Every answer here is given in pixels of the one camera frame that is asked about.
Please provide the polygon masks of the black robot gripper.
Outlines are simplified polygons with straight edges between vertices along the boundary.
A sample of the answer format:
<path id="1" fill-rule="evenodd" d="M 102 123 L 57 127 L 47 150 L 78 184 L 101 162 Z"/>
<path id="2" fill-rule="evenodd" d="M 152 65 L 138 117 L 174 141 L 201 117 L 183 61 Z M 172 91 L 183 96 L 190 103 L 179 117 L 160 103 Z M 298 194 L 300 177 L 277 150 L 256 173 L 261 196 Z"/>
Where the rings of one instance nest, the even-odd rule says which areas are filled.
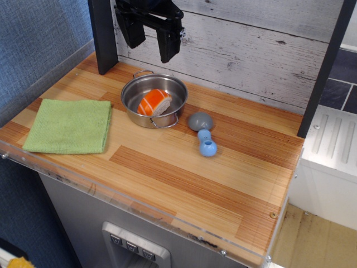
<path id="1" fill-rule="evenodd" d="M 131 49 L 146 40 L 146 26 L 157 32 L 162 63 L 168 63 L 180 52 L 184 13 L 173 1 L 116 1 L 114 8 L 122 35 Z"/>

